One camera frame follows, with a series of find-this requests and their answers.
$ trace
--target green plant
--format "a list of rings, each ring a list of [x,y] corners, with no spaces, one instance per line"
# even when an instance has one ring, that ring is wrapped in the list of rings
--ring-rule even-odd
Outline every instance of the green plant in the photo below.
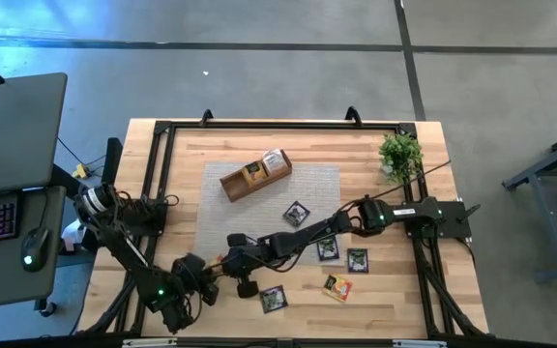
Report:
[[[379,155],[383,165],[390,166],[393,171],[388,173],[388,181],[403,184],[412,175],[421,172],[423,154],[421,145],[410,134],[384,135],[384,143],[379,147]]]

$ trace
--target concrete floor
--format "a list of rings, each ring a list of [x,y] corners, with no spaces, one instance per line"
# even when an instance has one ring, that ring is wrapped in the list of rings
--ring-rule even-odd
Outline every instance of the concrete floor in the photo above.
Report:
[[[412,44],[557,47],[557,0],[402,4]],[[0,39],[385,45],[402,43],[398,28],[392,0],[0,0]],[[123,139],[131,117],[211,108],[220,118],[340,119],[353,104],[366,119],[415,119],[402,52],[0,44],[6,77],[69,75],[60,136],[84,160],[102,155],[107,137]],[[543,221],[529,188],[500,186],[557,141],[557,55],[542,53],[418,53],[415,67],[426,119],[443,124],[459,194],[483,205],[471,225],[491,332],[557,343],[557,281],[532,279],[553,260]],[[75,165],[62,149],[56,161]],[[27,304],[0,307],[0,339],[73,328],[88,267],[57,277],[64,310],[45,324]]]

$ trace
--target trading card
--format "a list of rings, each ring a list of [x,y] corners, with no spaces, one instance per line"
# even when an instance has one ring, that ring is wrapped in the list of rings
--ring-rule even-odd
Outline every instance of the trading card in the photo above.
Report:
[[[326,279],[326,283],[324,284],[322,291],[324,294],[332,296],[336,300],[345,302],[351,288],[351,281],[348,281],[338,275],[328,275],[328,279]]]
[[[337,260],[339,258],[337,237],[317,242],[317,255],[319,261]]]
[[[292,226],[298,227],[308,217],[310,211],[305,208],[302,204],[295,201],[292,205],[287,209],[287,211],[282,215],[284,219],[287,220]]]
[[[260,291],[259,298],[264,313],[287,307],[287,298],[282,290],[282,285],[275,286],[268,290]]]
[[[347,249],[347,271],[351,273],[368,273],[368,252],[366,249]]]

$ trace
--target wooden box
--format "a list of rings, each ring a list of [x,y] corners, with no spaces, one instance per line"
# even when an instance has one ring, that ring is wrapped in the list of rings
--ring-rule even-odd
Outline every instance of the wooden box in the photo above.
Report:
[[[271,183],[275,182],[276,180],[291,174],[291,161],[289,160],[289,158],[287,157],[284,151],[280,150],[280,153],[282,154],[285,163],[287,163],[287,166],[283,167],[281,170],[278,170],[268,175],[267,178],[255,182],[252,186],[245,178],[244,173],[242,173],[242,170],[238,170],[236,172],[233,172],[225,176],[224,178],[221,178],[220,183],[222,184],[222,188],[224,189],[225,193],[227,193],[227,197],[229,197],[229,201],[235,202],[238,199],[246,196],[247,194],[251,194],[257,191],[258,189],[265,188]],[[268,168],[266,168],[265,164],[263,165],[264,165],[264,170],[267,173]]]

